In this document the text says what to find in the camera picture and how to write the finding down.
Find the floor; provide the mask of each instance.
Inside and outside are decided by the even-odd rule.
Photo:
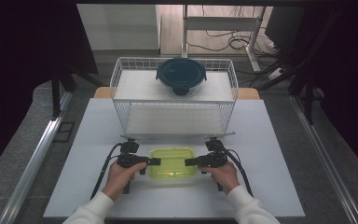
[[[177,55],[179,53],[167,51],[167,54]],[[119,56],[159,57],[160,55],[136,50],[96,51],[94,52],[94,57],[100,75],[95,77],[108,85],[115,61]],[[238,70],[237,78],[241,87],[248,87],[250,84],[253,87],[257,87],[261,82],[268,80],[268,74],[272,72],[269,71],[262,75],[252,74],[252,68],[245,55],[233,55],[229,53],[228,56],[223,55],[219,57],[229,58],[234,62],[234,66]],[[270,64],[274,61],[268,58],[263,62]],[[262,69],[268,69],[268,66],[263,65]],[[76,80],[77,89],[73,92],[73,98],[68,105],[67,113],[61,126],[61,132],[56,134],[55,140],[48,150],[48,154],[39,169],[15,223],[62,222],[62,220],[44,219],[42,216],[76,136],[76,130],[81,122],[88,100],[96,90],[96,87],[88,83],[88,81],[76,75],[74,75],[74,79]],[[306,213],[306,217],[278,217],[278,219],[281,223],[290,224],[350,223],[290,100],[290,96],[287,93],[287,86],[289,84],[290,79],[260,92],[281,146],[282,154],[296,186],[298,197]],[[34,102],[0,158],[0,216],[51,119],[51,105],[51,87],[48,82],[34,90]],[[358,160],[326,118],[318,101],[313,103],[312,113],[315,123],[314,128],[317,130],[331,160],[358,205]],[[112,223],[130,222],[113,221]],[[208,223],[235,222],[218,221]]]

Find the hand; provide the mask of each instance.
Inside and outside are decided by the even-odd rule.
[[[146,162],[137,163],[130,168],[123,168],[117,164],[117,161],[110,165],[109,176],[103,193],[115,201],[122,193],[129,181],[135,177],[135,173],[144,169]]]
[[[223,192],[225,192],[225,194],[229,194],[232,189],[235,189],[240,184],[237,178],[237,169],[235,169],[231,161],[217,168],[204,166],[199,167],[199,169],[203,172],[211,173],[214,182],[218,182],[223,186]]]

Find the black curtain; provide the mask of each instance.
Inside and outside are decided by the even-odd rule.
[[[358,1],[344,7],[312,70],[326,116],[358,157]]]
[[[98,73],[75,3],[0,0],[0,155],[34,88],[68,67]]]

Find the green plastic container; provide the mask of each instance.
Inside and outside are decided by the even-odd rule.
[[[185,166],[185,159],[194,158],[190,147],[165,147],[153,149],[151,158],[161,158],[160,166],[149,166],[149,174],[154,179],[174,179],[191,177],[196,173],[195,166]]]

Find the white wire basket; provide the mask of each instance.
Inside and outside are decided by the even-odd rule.
[[[110,91],[124,134],[222,135],[237,100],[231,60],[192,59],[205,67],[207,80],[194,96],[175,97],[156,80],[170,58],[119,58]]]

